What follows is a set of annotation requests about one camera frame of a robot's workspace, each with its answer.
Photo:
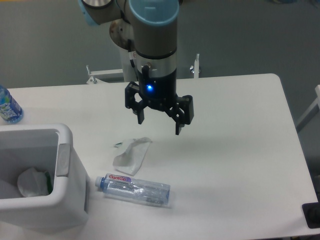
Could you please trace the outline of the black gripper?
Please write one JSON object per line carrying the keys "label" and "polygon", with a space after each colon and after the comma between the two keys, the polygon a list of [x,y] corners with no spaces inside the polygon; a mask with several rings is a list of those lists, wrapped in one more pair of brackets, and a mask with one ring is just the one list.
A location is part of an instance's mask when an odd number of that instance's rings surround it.
{"label": "black gripper", "polygon": [[[176,94],[177,71],[163,77],[151,78],[138,72],[139,85],[129,82],[124,90],[125,107],[132,109],[138,124],[145,119],[144,108],[166,112],[175,121],[175,134],[178,136],[185,125],[190,125],[194,117],[194,104],[191,95]],[[141,97],[137,102],[135,95]]]}

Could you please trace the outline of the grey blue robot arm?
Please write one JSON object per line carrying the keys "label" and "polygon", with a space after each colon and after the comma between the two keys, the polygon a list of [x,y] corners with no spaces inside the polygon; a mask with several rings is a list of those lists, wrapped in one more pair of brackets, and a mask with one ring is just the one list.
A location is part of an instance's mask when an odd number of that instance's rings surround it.
{"label": "grey blue robot arm", "polygon": [[122,34],[136,59],[136,79],[124,90],[125,107],[141,124],[144,108],[165,112],[175,121],[179,135],[194,117],[191,95],[179,97],[177,88],[177,31],[180,3],[177,0],[80,0],[90,25],[120,20],[129,26]]}

